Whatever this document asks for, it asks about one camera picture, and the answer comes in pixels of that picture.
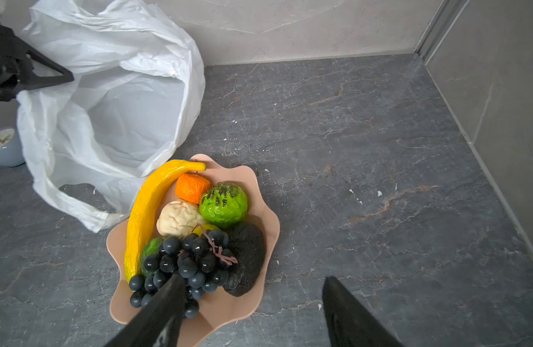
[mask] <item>yellow banana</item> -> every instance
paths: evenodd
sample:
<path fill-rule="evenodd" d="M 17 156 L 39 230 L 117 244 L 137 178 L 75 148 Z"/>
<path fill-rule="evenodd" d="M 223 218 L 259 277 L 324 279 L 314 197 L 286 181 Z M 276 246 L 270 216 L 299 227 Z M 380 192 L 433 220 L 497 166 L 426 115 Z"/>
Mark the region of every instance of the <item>yellow banana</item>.
<path fill-rule="evenodd" d="M 147 242 L 151 240 L 155 227 L 156 210 L 159 208 L 166 190 L 178 177 L 188 171 L 204 170 L 206 170 L 204 163 L 171 160 L 147 178 L 137 194 L 128 221 L 126 253 L 124 255 L 124 268 L 128 282 L 133 276 L 141 273 L 139 257 Z"/>

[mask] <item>green fruit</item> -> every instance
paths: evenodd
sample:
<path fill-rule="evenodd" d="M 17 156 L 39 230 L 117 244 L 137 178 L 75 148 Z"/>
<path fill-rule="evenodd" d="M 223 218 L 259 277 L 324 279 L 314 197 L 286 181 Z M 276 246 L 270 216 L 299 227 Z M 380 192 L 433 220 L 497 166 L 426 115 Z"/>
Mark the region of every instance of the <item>green fruit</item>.
<path fill-rule="evenodd" d="M 218 183 L 201 197 L 201 216 L 221 229 L 239 223 L 247 214 L 247 195 L 234 183 Z"/>
<path fill-rule="evenodd" d="M 152 275 L 152 272 L 145 270 L 145 267 L 143 266 L 143 260 L 145 260 L 145 258 L 147 258 L 147 256 L 150 254 L 159 253 L 159 246 L 164 240 L 166 240 L 166 238 L 152 239 L 147 243 L 147 245 L 145 245 L 145 248 L 143 248 L 143 252 L 139 258 L 139 263 L 141 263 L 141 270 L 143 271 L 143 275 L 145 277 Z"/>

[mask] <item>white cauliflower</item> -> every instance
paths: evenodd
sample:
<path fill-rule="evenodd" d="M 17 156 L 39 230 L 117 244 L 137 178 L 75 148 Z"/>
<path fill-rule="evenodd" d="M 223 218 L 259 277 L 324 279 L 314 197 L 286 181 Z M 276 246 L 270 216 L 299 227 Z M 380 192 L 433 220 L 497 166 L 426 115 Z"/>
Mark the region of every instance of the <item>white cauliflower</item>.
<path fill-rule="evenodd" d="M 191 234 L 198 223 L 206 224 L 206 220 L 199 213 L 199 206 L 176 200 L 167 204 L 160 212 L 156 228 L 162 236 L 184 237 Z"/>

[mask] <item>grape bunch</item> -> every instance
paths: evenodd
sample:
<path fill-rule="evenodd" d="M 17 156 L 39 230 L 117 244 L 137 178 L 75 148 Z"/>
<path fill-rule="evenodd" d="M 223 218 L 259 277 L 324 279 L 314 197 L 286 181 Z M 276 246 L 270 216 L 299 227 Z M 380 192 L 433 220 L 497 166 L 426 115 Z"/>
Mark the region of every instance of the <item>grape bunch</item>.
<path fill-rule="evenodd" d="M 197 300 L 228 282 L 228 270 L 237 264 L 237 259 L 227 248 L 230 243 L 228 233 L 220 229 L 207 233 L 201 225 L 197 228 L 201 228 L 201 236 L 195 232 L 183 239 L 170 236 L 158 246 L 157 253 L 149 254 L 142 261 L 143 272 L 150 275 L 147 278 L 136 275 L 129 281 L 129 287 L 134 291 L 131 306 L 145 307 L 166 281 L 179 274 L 187 286 L 185 317 L 193 318 L 199 312 Z"/>

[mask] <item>wavy pink bowl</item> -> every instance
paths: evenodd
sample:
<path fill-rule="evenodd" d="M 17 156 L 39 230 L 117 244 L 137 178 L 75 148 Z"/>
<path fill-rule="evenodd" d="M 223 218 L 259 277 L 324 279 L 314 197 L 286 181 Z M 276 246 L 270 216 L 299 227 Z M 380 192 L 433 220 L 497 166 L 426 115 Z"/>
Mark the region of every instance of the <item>wavy pink bowl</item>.
<path fill-rule="evenodd" d="M 185 319 L 181 324 L 178 347 L 193 347 L 203 341 L 208 335 L 221 326 L 249 317 L 259 306 L 263 298 L 266 268 L 268 266 L 272 250 L 280 235 L 280 221 L 276 214 L 266 205 L 259 191 L 259 184 L 255 172 L 247 166 L 239 166 L 227 169 L 209 156 L 197 154 L 190 161 L 206 164 L 206 171 L 199 173 L 213 184 L 218 182 L 234 182 L 239 184 L 249 198 L 249 213 L 246 221 L 259 226 L 264 232 L 266 240 L 266 256 L 263 267 L 253 288 L 245 295 L 236 298 L 219 288 L 214 293 L 206 294 L 199 301 L 199 315 L 193 319 Z M 164 195 L 162 204 L 156 212 L 159 217 L 164 205 L 177 199 L 174 194 L 175 183 Z M 110 315 L 118 323 L 127 324 L 138 314 L 140 309 L 131 307 L 129 303 L 132 294 L 124 274 L 124 253 L 126 250 L 126 231 L 128 221 L 118 224 L 108 234 L 106 247 L 112 258 L 116 261 L 120 271 L 120 281 L 116 292 L 110 302 Z M 160 236 L 155 228 L 154 236 Z"/>

